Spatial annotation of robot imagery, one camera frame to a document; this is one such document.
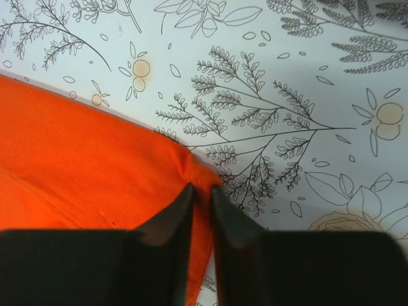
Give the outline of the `orange t shirt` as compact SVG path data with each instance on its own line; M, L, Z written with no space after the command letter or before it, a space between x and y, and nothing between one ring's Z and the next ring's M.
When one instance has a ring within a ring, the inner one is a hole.
M211 167L183 145L83 103L1 77L1 228L135 228L192 184L186 304L214 247Z

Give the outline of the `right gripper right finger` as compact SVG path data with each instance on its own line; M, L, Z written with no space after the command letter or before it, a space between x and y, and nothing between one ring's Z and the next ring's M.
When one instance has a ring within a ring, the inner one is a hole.
M378 231L270 231L214 186L219 305L406 305L407 260Z

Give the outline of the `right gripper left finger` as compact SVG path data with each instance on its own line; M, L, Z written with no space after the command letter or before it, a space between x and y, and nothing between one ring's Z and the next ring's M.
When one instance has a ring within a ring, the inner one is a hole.
M1 232L2 305L184 305L195 189L135 229Z

